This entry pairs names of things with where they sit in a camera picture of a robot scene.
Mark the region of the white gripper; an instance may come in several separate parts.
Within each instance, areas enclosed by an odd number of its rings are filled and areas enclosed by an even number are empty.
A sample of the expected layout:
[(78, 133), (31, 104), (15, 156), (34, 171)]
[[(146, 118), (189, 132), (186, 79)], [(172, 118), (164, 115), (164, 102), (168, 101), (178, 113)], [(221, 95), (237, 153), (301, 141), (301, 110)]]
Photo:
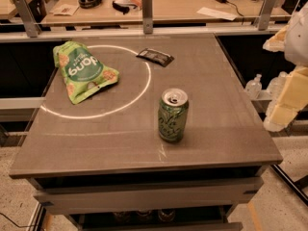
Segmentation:
[(270, 52), (284, 51), (285, 59), (297, 65), (284, 78), (283, 88), (269, 103), (264, 120), (266, 130), (279, 132), (308, 105), (308, 68), (305, 67), (308, 65), (308, 3), (293, 14), (289, 27), (284, 26), (267, 39), (263, 48)]

